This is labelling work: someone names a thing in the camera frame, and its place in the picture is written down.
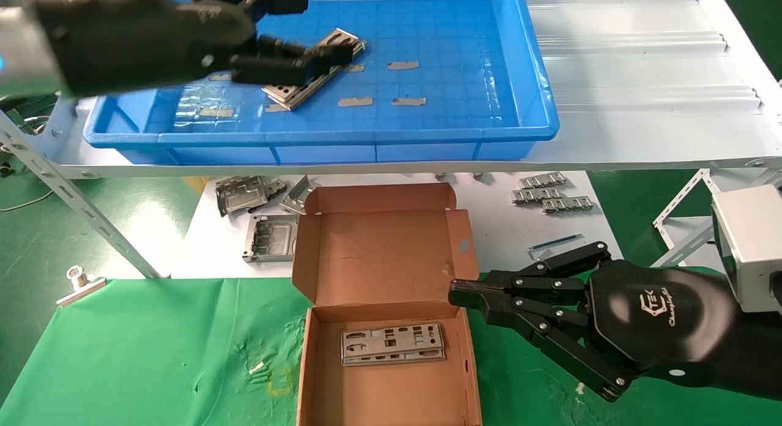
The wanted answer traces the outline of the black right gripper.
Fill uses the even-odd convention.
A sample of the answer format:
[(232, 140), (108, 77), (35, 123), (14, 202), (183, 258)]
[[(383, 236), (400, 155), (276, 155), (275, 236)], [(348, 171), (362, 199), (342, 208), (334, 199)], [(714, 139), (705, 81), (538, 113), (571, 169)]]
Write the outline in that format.
[[(512, 329), (614, 403), (633, 378), (581, 345), (587, 328), (583, 314), (553, 307), (586, 301), (588, 280), (581, 275), (597, 268), (589, 278), (594, 327), (626, 367), (686, 387), (716, 387), (725, 370), (721, 348), (740, 312), (727, 280), (684, 268), (609, 261), (606, 243), (589, 243), (516, 272), (491, 270), (478, 281), (455, 279), (449, 303), (483, 309), (487, 324)], [(490, 304), (501, 298), (512, 304)], [(514, 304), (525, 299), (542, 304)]]

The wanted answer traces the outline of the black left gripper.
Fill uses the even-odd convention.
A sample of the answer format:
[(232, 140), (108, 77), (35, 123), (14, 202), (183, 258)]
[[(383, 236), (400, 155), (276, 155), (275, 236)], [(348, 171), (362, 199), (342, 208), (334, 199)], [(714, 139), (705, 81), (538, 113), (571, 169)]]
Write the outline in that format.
[(31, 14), (71, 97), (190, 83), (230, 59), (234, 83), (301, 87), (354, 60), (344, 36), (310, 47), (255, 41), (254, 20), (302, 14), (309, 0), (190, 1), (31, 0)]

